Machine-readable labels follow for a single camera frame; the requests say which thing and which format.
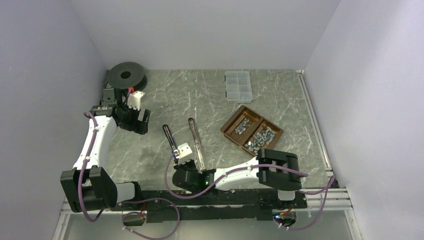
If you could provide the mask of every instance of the clear plastic organizer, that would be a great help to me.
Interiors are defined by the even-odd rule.
[[[226,71],[225,83],[228,101],[239,104],[252,101],[251,77],[248,71]]]

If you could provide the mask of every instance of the white wall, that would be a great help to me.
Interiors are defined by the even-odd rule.
[[[104,74],[68,1],[0,1],[0,239],[53,238]]]
[[[365,239],[424,236],[424,3],[342,0],[306,84]]]
[[[106,67],[304,69],[340,0],[71,0]]]

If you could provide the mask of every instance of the brown tray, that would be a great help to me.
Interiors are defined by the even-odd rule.
[[[251,121],[249,127],[242,134],[238,134],[235,130],[237,126],[244,120],[248,119]],[[228,121],[221,127],[221,132],[224,133],[224,136],[229,139],[231,142],[239,145],[244,151],[248,152],[252,156],[256,156],[253,151],[249,151],[244,145],[249,141],[253,142],[253,135],[266,130],[267,127],[275,131],[275,136],[269,144],[262,146],[263,149],[273,149],[278,140],[283,135],[283,130],[257,114],[252,109],[247,106],[242,105],[238,110],[228,119]]]

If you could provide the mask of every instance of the cable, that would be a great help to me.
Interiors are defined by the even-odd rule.
[[[92,219],[89,215],[89,213],[87,212],[86,206],[84,205],[84,199],[83,199],[83,178],[84,178],[84,171],[86,170],[87,167],[87,163],[89,162],[89,160],[87,159],[87,157],[90,157],[90,154],[92,153],[93,147],[94,147],[94,143],[96,141],[96,136],[97,136],[97,129],[96,127],[98,126],[96,119],[94,118],[93,114],[89,111],[85,112],[84,115],[86,117],[89,117],[94,124],[94,129],[93,129],[93,134],[91,136],[91,141],[90,141],[90,145],[88,146],[87,149],[87,153],[85,154],[85,159],[82,162],[82,167],[81,170],[79,172],[79,178],[78,178],[78,201],[79,201],[79,205],[81,206],[81,212],[84,214],[85,218],[91,222],[94,223],[95,221],[97,221],[97,219],[99,219],[100,215],[103,212],[103,209],[100,210],[97,214],[97,216]]]
[[[164,240],[164,239],[169,238],[171,235],[173,235],[175,233],[175,231],[177,231],[178,226],[180,225],[180,211],[178,210],[178,207],[175,205],[175,203],[173,203],[172,201],[165,199],[165,198],[161,198],[161,197],[154,197],[154,198],[149,198],[149,199],[141,200],[141,201],[122,201],[121,203],[122,204],[141,204],[141,203],[146,203],[146,202],[156,201],[156,200],[168,202],[169,204],[171,204],[173,206],[173,208],[176,211],[176,215],[177,215],[176,225],[175,225],[174,229],[168,235],[163,236],[163,237],[149,237],[149,236],[143,235],[143,234],[141,234],[137,231],[134,231],[131,228],[125,226],[124,219],[127,216],[129,216],[129,215],[145,216],[144,213],[141,213],[141,212],[138,212],[138,211],[132,211],[132,212],[129,212],[129,213],[125,214],[124,216],[122,216],[121,222],[122,222],[123,229],[125,229],[125,230],[127,230],[127,231],[129,231],[129,232],[131,232],[131,233],[133,233],[137,236],[148,239],[148,240]]]
[[[123,101],[123,104],[127,104],[128,103],[128,99],[130,98],[131,93],[134,92],[134,87],[129,87],[128,88],[128,93],[126,94],[126,98]]]
[[[290,207],[287,211],[283,211],[283,212],[281,212],[281,213],[280,213],[280,215],[285,216],[285,215],[289,214],[289,213],[290,213],[290,211],[291,211],[292,209],[293,209],[293,208],[292,208],[292,207]]]
[[[328,180],[327,186],[325,186],[323,189],[321,189],[319,191],[302,191],[302,190],[297,190],[297,191],[299,193],[305,194],[305,195],[317,195],[317,194],[320,194],[320,193],[324,192],[325,190],[329,189],[331,187],[331,185],[333,184],[335,179],[336,179],[336,177],[334,175],[331,176],[331,178]]]
[[[327,200],[327,193],[329,192],[329,187],[331,186],[331,184],[333,184],[333,182],[334,182],[334,180],[336,179],[336,176],[335,175],[333,175],[333,176],[331,176],[330,177],[330,180],[328,181],[328,184],[327,184],[327,186],[325,186],[324,188],[323,188],[323,190],[325,191],[325,195],[324,195],[324,199],[323,199],[323,201],[322,201],[322,204],[321,204],[321,207],[319,208],[319,211],[318,211],[318,214],[316,215],[316,217],[313,219],[313,221],[311,221],[308,225],[306,225],[306,226],[303,226],[303,227],[297,227],[297,228],[290,228],[290,227],[285,227],[285,229],[287,229],[287,230],[289,230],[289,231],[300,231],[300,230],[305,230],[305,229],[308,229],[308,228],[310,228],[310,227],[312,227],[317,221],[318,221],[318,219],[321,217],[321,215],[323,214],[323,210],[324,210],[324,205],[326,204],[326,200]],[[304,192],[304,194],[307,194],[307,195],[315,195],[315,193],[316,192],[311,192],[311,193],[308,193],[308,192]]]
[[[307,177],[307,176],[309,176],[309,174],[307,174],[307,173],[305,173],[305,172],[296,171],[296,170],[293,170],[293,169],[290,169],[290,168],[287,168],[287,167],[278,166],[278,165],[273,165],[273,164],[257,164],[257,165],[252,165],[252,166],[243,166],[243,167],[237,167],[237,168],[234,168],[234,169],[231,169],[231,170],[227,171],[227,172],[225,173],[226,175],[221,175],[221,176],[219,176],[219,177],[218,177],[215,181],[213,181],[213,182],[212,182],[212,183],[211,183],[211,184],[210,184],[207,188],[205,188],[203,191],[201,191],[201,192],[199,192],[199,193],[197,193],[197,194],[195,194],[195,195],[191,195],[191,196],[181,196],[181,195],[178,195],[178,194],[176,194],[175,192],[173,192],[173,191],[171,190],[170,186],[168,185],[167,172],[168,172],[168,168],[169,168],[169,166],[170,166],[170,164],[171,164],[172,159],[174,159],[174,154],[172,154],[172,155],[171,155],[171,158],[169,159],[169,162],[168,162],[168,164],[166,165],[166,168],[165,168],[165,174],[164,174],[164,176],[163,176],[163,180],[164,180],[164,182],[165,182],[165,187],[166,187],[166,189],[168,190],[168,192],[169,192],[172,196],[174,196],[174,197],[176,197],[176,198],[178,198],[178,199],[194,199],[194,198],[200,197],[200,196],[202,196],[204,193],[206,193],[209,189],[211,189],[211,188],[212,188],[215,184],[217,184],[219,181],[221,181],[221,179],[223,179],[224,177],[226,177],[226,175],[228,175],[228,174],[232,174],[232,173],[237,172],[237,171],[246,170],[246,169],[248,169],[248,168],[252,168],[252,169],[254,169],[254,168],[275,168],[275,169],[280,169],[280,170],[287,171],[287,172],[289,172],[289,173],[297,174],[297,175],[300,175],[300,176],[303,176],[303,177]]]
[[[268,205],[268,206],[270,206],[270,207],[271,207],[271,208],[273,208],[273,209],[277,209],[277,210],[281,210],[281,211],[283,211],[283,210],[286,210],[286,209],[287,209],[287,208],[281,208],[281,207],[274,206],[274,205],[272,205],[272,204],[270,204],[270,203],[268,203],[268,202],[266,202],[266,201],[262,201],[262,200],[258,200],[257,202],[258,202],[258,203],[261,203],[261,204]]]
[[[143,212],[145,211],[145,209],[146,209],[146,203],[145,203],[145,202],[143,202],[143,207],[141,208],[140,213],[143,213]]]

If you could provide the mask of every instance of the gray marble surface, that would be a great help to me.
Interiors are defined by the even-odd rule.
[[[275,150],[298,155],[309,173],[304,188],[324,187],[326,171],[294,70],[250,70],[253,101],[245,105],[284,130]],[[169,125],[177,145],[194,145],[188,118],[196,120],[207,168],[227,168],[252,157],[220,132],[242,105],[225,98],[225,70],[148,70],[143,106],[151,110],[148,133],[117,129],[109,147],[106,171],[116,183],[138,181],[142,190],[165,190],[164,170],[171,148],[162,130]],[[167,179],[172,189],[173,168]],[[263,188],[255,183],[240,188]]]

